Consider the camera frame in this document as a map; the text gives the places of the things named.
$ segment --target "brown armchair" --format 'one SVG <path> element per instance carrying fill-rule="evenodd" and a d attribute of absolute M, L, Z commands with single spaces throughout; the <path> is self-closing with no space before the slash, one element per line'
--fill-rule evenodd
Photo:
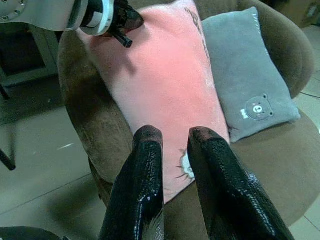
<path fill-rule="evenodd" d="M 139 9 L 168 2 L 131 0 L 129 4 Z M 264 42 L 292 98 L 308 83 L 313 50 L 289 19 L 258 0 L 197 0 L 196 5 L 202 20 L 255 6 Z M 66 108 L 107 205 L 112 183 L 131 152 L 133 135 L 74 32 L 65 32 L 61 38 L 58 69 Z M 319 131 L 300 114 L 293 124 L 269 128 L 231 145 L 260 179 L 288 226 L 303 216 L 320 193 Z M 195 183 L 165 205 L 165 234 L 175 240 L 208 239 Z"/>

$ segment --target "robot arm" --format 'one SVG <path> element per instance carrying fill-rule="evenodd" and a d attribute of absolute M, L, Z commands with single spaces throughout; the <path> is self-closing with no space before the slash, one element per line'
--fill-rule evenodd
<path fill-rule="evenodd" d="M 144 20 L 127 0 L 0 0 L 0 24 L 13 22 L 50 31 L 81 28 L 92 36 L 108 32 L 129 48 L 122 29 L 137 29 Z"/>

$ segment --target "pink pillow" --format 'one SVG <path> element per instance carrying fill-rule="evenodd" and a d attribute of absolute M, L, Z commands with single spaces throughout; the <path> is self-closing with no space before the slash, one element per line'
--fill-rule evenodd
<path fill-rule="evenodd" d="M 201 20 L 192 0 L 143 8 L 144 26 L 115 38 L 79 36 L 134 134 L 153 125 L 163 134 L 167 203 L 194 181 L 186 149 L 189 129 L 203 126 L 229 141 Z"/>

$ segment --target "gray pillow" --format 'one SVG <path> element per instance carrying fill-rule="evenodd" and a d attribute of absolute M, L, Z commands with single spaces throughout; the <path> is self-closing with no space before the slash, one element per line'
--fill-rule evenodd
<path fill-rule="evenodd" d="M 255 7 L 212 16 L 202 24 L 232 143 L 300 118 L 270 59 Z"/>

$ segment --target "tile floor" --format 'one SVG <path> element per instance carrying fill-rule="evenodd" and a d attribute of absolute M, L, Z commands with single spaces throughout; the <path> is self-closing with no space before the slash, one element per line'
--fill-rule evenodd
<path fill-rule="evenodd" d="M 303 90 L 320 96 L 320 27 L 304 29 L 316 72 Z M 63 107 L 56 77 L 8 89 L 0 97 L 0 146 L 17 169 L 0 164 L 0 227 L 38 227 L 73 240 L 96 240 L 105 206 L 90 174 L 81 142 Z M 295 102 L 320 129 L 320 99 Z M 320 198 L 290 227 L 296 240 L 320 240 Z"/>

